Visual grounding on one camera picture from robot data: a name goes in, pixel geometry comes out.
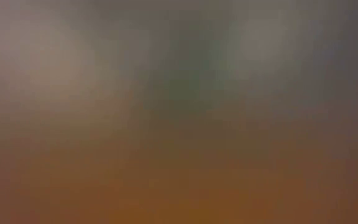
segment blurry background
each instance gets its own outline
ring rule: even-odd
[[[358,1],[0,0],[0,223],[358,223]]]

